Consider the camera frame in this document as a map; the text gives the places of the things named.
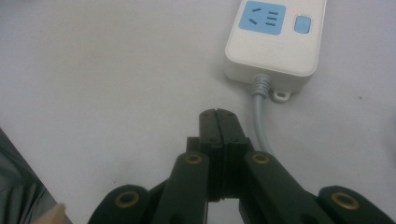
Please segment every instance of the gray cable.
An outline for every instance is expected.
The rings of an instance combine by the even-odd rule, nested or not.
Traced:
[[[263,124],[262,108],[264,100],[268,96],[270,90],[270,79],[267,76],[257,76],[254,80],[253,86],[253,117],[254,129],[256,131],[257,140],[259,142],[260,150],[274,154],[270,148],[270,144],[265,134]]]

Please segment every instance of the blue switch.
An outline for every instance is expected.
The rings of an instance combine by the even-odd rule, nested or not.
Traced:
[[[298,16],[294,24],[294,31],[300,34],[308,34],[311,28],[311,18],[306,16]]]

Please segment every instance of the power strip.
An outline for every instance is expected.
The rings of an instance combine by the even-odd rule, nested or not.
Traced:
[[[315,73],[326,0],[243,0],[225,50],[225,74],[253,84],[270,79],[273,98],[286,102]]]

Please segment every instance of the white table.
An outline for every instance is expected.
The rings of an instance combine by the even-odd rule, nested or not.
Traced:
[[[257,146],[250,87],[222,72],[239,1],[0,2],[0,126],[67,215],[170,175],[198,115],[233,111]],[[278,159],[307,190],[340,185],[396,219],[396,2],[329,0],[318,70],[266,102]],[[242,223],[237,200],[208,223]]]

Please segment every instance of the blue outlet faceplate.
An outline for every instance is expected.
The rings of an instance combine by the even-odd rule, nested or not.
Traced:
[[[248,1],[239,22],[239,28],[265,33],[280,35],[286,7],[263,2]]]

